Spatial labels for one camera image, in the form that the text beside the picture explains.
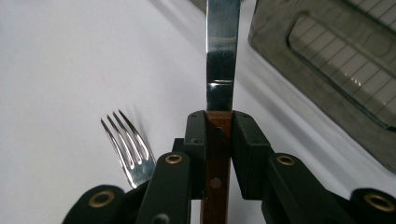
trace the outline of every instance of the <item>silver fork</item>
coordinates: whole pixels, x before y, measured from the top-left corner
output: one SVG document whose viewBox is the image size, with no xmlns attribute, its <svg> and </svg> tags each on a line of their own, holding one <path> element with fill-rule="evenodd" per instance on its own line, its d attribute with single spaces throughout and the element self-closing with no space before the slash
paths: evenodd
<svg viewBox="0 0 396 224">
<path fill-rule="evenodd" d="M 142 136 L 131 121 L 129 121 L 120 110 L 119 113 L 127 125 L 122 124 L 115 112 L 113 112 L 113 117 L 117 121 L 118 125 L 113 122 L 109 115 L 107 115 L 107 119 L 113 127 L 115 134 L 118 136 L 120 144 L 117 142 L 113 133 L 107 128 L 102 119 L 101 122 L 111 144 L 116 150 L 122 170 L 125 173 L 129 184 L 133 189 L 135 189 L 150 180 L 154 171 L 155 159 L 149 149 L 149 145 L 143 140 Z"/>
</svg>

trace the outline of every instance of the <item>fork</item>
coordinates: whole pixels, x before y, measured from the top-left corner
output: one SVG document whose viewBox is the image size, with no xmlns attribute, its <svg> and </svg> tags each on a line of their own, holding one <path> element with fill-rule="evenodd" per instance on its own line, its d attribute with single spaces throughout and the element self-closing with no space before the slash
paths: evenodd
<svg viewBox="0 0 396 224">
<path fill-rule="evenodd" d="M 129 184 L 133 189 L 136 189 L 150 180 L 155 167 L 155 159 L 149 145 L 143 140 L 131 121 L 120 110 L 119 113 L 125 120 L 126 125 L 122 124 L 115 112 L 113 112 L 113 117 L 118 125 L 116 125 L 109 115 L 107 115 L 107 120 L 113 127 L 114 133 L 120 143 L 117 142 L 113 133 L 107 128 L 107 125 L 102 119 L 101 122 L 110 139 L 111 145 L 116 151 Z"/>
</svg>

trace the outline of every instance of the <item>white surface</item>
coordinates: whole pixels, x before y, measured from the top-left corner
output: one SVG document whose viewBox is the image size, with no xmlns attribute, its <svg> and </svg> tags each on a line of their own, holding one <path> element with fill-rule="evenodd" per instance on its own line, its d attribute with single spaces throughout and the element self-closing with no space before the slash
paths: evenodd
<svg viewBox="0 0 396 224">
<path fill-rule="evenodd" d="M 233 108 L 327 189 L 395 196 L 395 175 L 248 45 L 254 5 L 242 4 Z M 0 1 L 0 106 L 2 223 L 62 223 L 86 190 L 130 189 L 100 118 L 122 109 L 158 158 L 205 109 L 205 15 L 179 0 Z M 233 175 L 230 189 L 229 223 L 263 223 Z"/>
</svg>

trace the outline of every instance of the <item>metal ring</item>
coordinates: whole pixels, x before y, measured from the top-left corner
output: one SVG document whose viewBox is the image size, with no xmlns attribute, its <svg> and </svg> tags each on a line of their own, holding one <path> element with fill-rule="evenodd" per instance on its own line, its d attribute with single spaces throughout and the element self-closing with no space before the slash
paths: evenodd
<svg viewBox="0 0 396 224">
<path fill-rule="evenodd" d="M 375 193 L 364 195 L 364 200 L 372 207 L 383 212 L 394 212 L 396 209 L 395 205 L 390 200 Z"/>
<path fill-rule="evenodd" d="M 296 163 L 296 161 L 294 160 L 293 157 L 286 156 L 286 155 L 278 156 L 278 157 L 276 157 L 276 160 L 284 165 L 294 165 L 294 163 Z"/>
<path fill-rule="evenodd" d="M 182 157 L 179 156 L 179 155 L 177 155 L 177 154 L 173 154 L 173 155 L 167 156 L 167 157 L 165 158 L 165 160 L 166 160 L 166 162 L 168 162 L 169 164 L 177 164 L 177 163 L 179 163 L 179 162 L 182 161 Z"/>
<path fill-rule="evenodd" d="M 98 201 L 97 199 L 100 196 L 107 196 L 107 198 L 105 200 L 103 200 L 103 201 Z M 113 191 L 111 191 L 109 189 L 103 190 L 103 191 L 100 191 L 98 193 L 95 193 L 90 198 L 89 205 L 91 207 L 94 207 L 94 208 L 103 207 L 103 206 L 106 206 L 106 205 L 110 204 L 111 201 L 113 201 L 114 198 L 115 198 L 115 195 L 114 195 Z"/>
</svg>

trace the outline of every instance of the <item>white tablecloth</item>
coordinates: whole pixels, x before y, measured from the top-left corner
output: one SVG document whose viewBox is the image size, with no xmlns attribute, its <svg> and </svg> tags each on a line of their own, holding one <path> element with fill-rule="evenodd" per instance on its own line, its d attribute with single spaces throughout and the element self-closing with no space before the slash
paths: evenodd
<svg viewBox="0 0 396 224">
<path fill-rule="evenodd" d="M 327 189 L 395 196 L 395 175 L 249 46 L 254 6 L 242 4 L 233 109 Z M 205 109 L 203 12 L 187 0 L 1 1 L 1 222 L 62 223 L 90 188 L 129 190 L 99 122 L 116 109 L 157 158 L 184 137 L 187 116 Z M 233 173 L 231 182 L 229 223 L 263 223 L 261 202 L 241 199 Z"/>
</svg>

